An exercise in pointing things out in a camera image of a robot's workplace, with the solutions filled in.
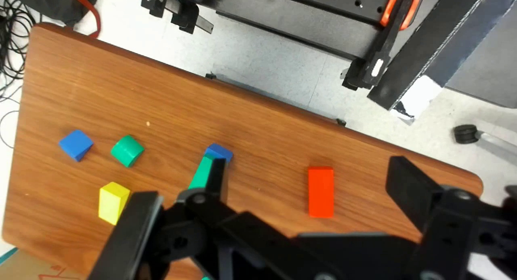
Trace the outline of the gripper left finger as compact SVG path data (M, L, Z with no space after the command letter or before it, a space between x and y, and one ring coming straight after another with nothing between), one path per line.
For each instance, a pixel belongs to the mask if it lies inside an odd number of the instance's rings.
M165 280L186 258L209 280L336 280L328 262L221 200L226 166L216 159L206 187L168 209L156 191L130 196L87 280Z

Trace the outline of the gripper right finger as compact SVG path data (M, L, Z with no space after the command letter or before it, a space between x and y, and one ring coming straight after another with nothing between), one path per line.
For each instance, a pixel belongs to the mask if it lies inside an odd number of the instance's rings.
M391 157L386 192L422 234L403 280L481 280L468 271L471 253L517 280L517 185L505 190L503 204L493 206L437 184L406 157Z

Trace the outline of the long green block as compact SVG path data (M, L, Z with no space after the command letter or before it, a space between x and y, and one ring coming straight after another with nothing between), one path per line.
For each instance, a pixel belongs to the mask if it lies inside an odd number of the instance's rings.
M190 182L190 184L188 186L188 189L198 189L198 188L206 187L214 159L215 159L215 157L210 154L203 156L203 158L201 159L201 162L192 178L192 181Z

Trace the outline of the small blue block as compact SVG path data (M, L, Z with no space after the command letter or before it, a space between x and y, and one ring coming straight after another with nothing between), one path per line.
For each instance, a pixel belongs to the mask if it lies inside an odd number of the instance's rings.
M224 158L226 160L226 163L229 164L231 162L231 159L233 158L233 152L229 149L213 143L211 144L204 153L205 156L210 155L214 158Z

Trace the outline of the office chair base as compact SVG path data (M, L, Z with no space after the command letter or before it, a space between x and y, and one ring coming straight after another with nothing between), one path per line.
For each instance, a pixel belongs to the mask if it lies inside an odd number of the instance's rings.
M517 144L508 142L493 134L478 130L476 125L464 124L452 130L457 144L474 144L493 155L517 166Z

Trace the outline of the yellow block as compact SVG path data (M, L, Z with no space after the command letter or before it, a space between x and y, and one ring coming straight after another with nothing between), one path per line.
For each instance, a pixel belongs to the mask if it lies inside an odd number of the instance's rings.
M130 194L129 189L115 182L100 188L98 217L116 225Z

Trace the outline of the green cylinder block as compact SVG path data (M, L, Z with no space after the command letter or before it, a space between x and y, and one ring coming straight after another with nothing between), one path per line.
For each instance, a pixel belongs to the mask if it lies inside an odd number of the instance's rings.
M111 155L126 168L130 168L144 152L144 147L132 136L122 137L111 148Z

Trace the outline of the orange rectangular block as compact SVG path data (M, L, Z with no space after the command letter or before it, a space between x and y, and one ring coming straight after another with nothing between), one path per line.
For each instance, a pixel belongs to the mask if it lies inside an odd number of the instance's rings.
M308 212L321 219L334 216L334 169L330 166L308 168Z

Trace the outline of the large blue block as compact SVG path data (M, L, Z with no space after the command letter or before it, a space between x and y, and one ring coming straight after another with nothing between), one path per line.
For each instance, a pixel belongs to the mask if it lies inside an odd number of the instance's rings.
M76 162L80 162L94 142L81 130L74 130L59 141L60 148Z

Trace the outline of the grey panel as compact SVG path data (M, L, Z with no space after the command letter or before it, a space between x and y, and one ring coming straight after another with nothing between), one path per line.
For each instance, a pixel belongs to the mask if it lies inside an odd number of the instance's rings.
M517 1L446 87L498 106L517 108Z

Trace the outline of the black board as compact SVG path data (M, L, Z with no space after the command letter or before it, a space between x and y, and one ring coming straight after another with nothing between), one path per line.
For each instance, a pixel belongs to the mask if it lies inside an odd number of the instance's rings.
M417 86L441 90L517 0L438 0L368 98L393 109Z

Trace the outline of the cardboard box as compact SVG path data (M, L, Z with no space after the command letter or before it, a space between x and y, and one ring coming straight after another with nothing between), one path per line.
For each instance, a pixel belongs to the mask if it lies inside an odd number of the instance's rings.
M0 256L0 280L42 280L57 275L61 267L52 265L17 248Z

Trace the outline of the black clamp with metal bar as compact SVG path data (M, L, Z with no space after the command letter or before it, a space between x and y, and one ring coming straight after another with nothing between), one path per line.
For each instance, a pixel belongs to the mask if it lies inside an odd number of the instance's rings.
M196 27L208 34L214 25L199 14L199 4L207 0L141 0L141 6L149 10L154 17L163 17L163 13L172 13L170 22L180 30L193 34Z

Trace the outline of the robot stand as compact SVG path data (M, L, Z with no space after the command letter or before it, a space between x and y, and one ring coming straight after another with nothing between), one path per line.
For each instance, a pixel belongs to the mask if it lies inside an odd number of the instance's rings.
M389 0L196 0L216 13L349 59L369 59L385 38Z

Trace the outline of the black bag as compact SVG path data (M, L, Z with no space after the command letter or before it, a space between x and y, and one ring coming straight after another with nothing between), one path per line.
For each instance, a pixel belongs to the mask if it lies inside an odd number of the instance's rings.
M20 0L26 6L50 17L59 20L67 26L77 24L89 11L79 0ZM89 4L95 5L97 0L87 0Z

